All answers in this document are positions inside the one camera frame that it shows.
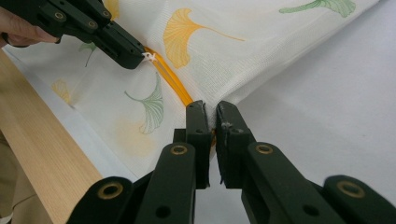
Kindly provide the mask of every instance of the patterned fabric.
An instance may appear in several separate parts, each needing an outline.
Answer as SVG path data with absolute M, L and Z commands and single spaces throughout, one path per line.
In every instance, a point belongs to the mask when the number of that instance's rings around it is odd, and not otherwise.
M 184 127 L 185 104 L 206 102 L 214 124 L 219 101 L 238 103 L 376 2 L 106 0 L 113 19 L 152 49 L 151 62 L 126 70 L 70 36 L 8 50 L 140 177 Z

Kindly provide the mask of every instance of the human hand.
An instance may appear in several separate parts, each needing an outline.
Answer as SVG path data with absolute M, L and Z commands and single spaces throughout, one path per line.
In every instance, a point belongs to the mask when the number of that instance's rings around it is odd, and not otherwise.
M 0 7 L 0 48 L 7 42 L 15 47 L 29 46 L 38 42 L 54 43 L 58 39 L 49 35 L 38 26 Z

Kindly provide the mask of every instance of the yellow ginkgo leaf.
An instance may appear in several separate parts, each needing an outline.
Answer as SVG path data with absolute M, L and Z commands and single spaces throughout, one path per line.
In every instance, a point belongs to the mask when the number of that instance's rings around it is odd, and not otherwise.
M 115 20 L 120 17 L 120 3 L 119 0 L 106 0 L 105 8 L 111 13 L 111 20 Z
M 67 89 L 67 85 L 63 80 L 58 79 L 54 83 L 52 83 L 52 85 L 50 85 L 50 86 L 51 86 L 52 90 L 57 95 L 59 95 L 59 97 L 61 97 L 67 104 L 70 103 L 69 90 Z
M 189 8 L 181 8 L 175 11 L 166 24 L 165 31 L 163 33 L 163 42 L 165 44 L 166 56 L 172 62 L 175 68 L 185 66 L 189 63 L 190 55 L 188 53 L 187 47 L 190 36 L 196 30 L 200 28 L 206 28 L 220 35 L 224 35 L 190 20 L 190 12 L 191 10 Z M 242 40 L 228 35 L 224 36 Z

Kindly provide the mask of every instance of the wooden edge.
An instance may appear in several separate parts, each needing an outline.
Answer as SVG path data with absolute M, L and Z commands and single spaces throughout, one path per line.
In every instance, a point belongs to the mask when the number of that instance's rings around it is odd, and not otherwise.
M 54 223 L 65 223 L 101 175 L 0 50 L 0 129 Z

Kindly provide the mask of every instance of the light brown wood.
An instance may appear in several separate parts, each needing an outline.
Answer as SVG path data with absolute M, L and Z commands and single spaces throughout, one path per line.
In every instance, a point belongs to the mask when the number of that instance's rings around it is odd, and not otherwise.
M 102 177 L 0 50 L 0 129 L 54 223 Z

